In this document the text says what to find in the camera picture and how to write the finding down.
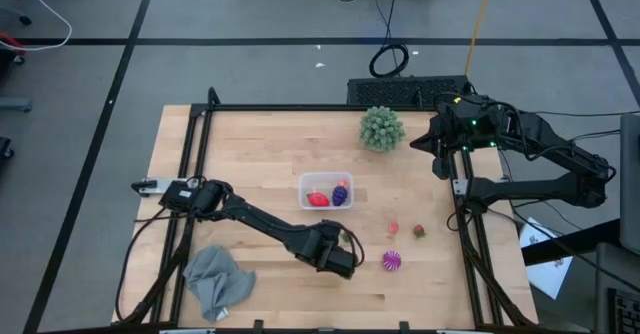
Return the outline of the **black floor bar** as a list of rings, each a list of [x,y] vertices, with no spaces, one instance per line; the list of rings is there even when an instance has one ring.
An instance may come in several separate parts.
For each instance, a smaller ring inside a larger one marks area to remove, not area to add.
[[[557,238],[526,246],[522,255],[526,266],[552,262],[567,256],[594,252],[602,243],[621,246],[620,220],[615,219]]]

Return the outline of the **red cart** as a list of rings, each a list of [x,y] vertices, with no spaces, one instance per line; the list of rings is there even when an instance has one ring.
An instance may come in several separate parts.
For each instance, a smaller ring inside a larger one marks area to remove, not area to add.
[[[9,70],[25,62],[25,51],[22,50],[21,44],[17,42],[9,34],[0,31],[0,79],[2,79]]]

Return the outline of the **green potted plant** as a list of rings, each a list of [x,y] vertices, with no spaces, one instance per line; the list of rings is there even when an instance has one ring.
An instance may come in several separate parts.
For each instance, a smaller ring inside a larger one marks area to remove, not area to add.
[[[371,107],[360,120],[360,142],[369,150],[395,150],[406,133],[397,113],[388,107]]]

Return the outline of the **black perforated computer case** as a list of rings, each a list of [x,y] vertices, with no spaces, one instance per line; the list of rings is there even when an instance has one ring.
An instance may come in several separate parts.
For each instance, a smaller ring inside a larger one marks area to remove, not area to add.
[[[464,75],[409,76],[396,78],[350,79],[347,103],[368,106],[432,106],[435,96],[444,92],[468,94],[471,83]]]

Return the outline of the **black keyboard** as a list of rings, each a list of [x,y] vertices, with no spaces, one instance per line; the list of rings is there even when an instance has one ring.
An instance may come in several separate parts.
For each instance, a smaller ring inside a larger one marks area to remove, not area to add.
[[[640,295],[607,289],[608,334],[640,334]]]

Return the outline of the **black aluminium table frame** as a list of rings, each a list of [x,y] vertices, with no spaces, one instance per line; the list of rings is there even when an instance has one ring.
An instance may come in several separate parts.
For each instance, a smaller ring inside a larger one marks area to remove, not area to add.
[[[188,247],[226,248],[254,271],[248,299],[232,306],[221,329],[471,329],[504,323],[479,275],[465,260],[452,216],[451,185],[435,177],[426,153],[402,146],[388,154],[359,142],[363,109],[344,104],[166,106],[156,124],[147,175],[201,175],[230,183],[238,195],[293,224],[339,221],[362,242],[364,263],[350,280],[319,273],[278,241],[239,222],[194,222]],[[304,210],[298,179],[308,172],[348,172],[348,210]],[[396,234],[389,224],[397,222]],[[426,236],[416,238],[422,225]],[[395,250],[401,268],[382,266]]]

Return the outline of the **clear plastic tupperware container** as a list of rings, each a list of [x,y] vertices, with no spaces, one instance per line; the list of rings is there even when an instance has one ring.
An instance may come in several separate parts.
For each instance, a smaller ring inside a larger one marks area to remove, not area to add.
[[[338,186],[340,180],[348,180],[348,199],[342,206],[334,206],[332,203],[333,189]],[[348,210],[354,204],[354,181],[353,176],[348,172],[308,172],[302,174],[298,179],[298,204],[304,210]],[[312,192],[325,194],[329,201],[329,207],[312,207],[309,205],[306,195]]]

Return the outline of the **white paper sheet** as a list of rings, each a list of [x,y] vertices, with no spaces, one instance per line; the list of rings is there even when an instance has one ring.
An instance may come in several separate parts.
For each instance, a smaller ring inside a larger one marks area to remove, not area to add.
[[[519,243],[522,249],[557,237],[551,229],[542,226],[534,218],[527,218],[526,221],[527,223],[523,225],[519,233]],[[569,256],[551,262],[528,266],[526,271],[529,283],[555,300],[572,260],[573,257]]]

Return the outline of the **grey cloth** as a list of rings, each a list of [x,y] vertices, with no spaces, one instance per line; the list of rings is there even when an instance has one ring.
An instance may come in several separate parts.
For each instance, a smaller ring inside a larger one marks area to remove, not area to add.
[[[210,323],[227,318],[228,308],[248,299],[256,282],[254,271],[240,269],[225,248],[215,245],[198,251],[182,276]]]

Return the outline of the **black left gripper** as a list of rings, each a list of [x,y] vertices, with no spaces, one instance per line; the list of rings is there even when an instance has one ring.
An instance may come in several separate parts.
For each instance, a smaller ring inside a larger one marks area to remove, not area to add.
[[[349,238],[350,251],[340,246],[342,234],[346,234]],[[305,257],[317,272],[331,272],[350,280],[359,265],[357,245],[355,234],[343,224],[322,220],[310,226],[305,242]]]

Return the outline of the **grey furniture foot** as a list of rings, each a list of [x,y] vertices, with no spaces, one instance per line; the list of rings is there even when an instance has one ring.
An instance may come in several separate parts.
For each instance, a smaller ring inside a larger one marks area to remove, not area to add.
[[[29,99],[20,97],[0,97],[0,110],[13,110],[28,113],[32,110]]]

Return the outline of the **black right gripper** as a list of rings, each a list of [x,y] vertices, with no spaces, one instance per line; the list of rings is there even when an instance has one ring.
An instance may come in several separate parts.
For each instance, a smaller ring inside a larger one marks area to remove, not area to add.
[[[439,179],[446,180],[451,177],[451,156],[455,152],[462,150],[462,141],[457,131],[456,121],[449,110],[446,107],[438,106],[436,111],[436,123],[432,125],[435,130],[434,148],[431,145],[426,145],[433,141],[433,136],[429,133],[411,141],[410,147],[419,151],[434,153],[434,174]]]

